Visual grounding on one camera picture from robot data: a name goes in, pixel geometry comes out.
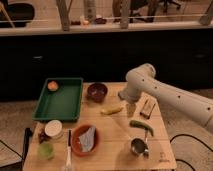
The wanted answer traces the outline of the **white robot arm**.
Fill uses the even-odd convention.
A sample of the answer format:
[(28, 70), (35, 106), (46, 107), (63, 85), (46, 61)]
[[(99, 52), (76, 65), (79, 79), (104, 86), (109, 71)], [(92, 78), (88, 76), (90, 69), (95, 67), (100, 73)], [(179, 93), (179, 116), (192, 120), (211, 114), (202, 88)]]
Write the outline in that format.
[(145, 92), (185, 113), (191, 120), (213, 134), (213, 100), (155, 79), (153, 65), (145, 63), (126, 74), (127, 84), (118, 96), (134, 104)]

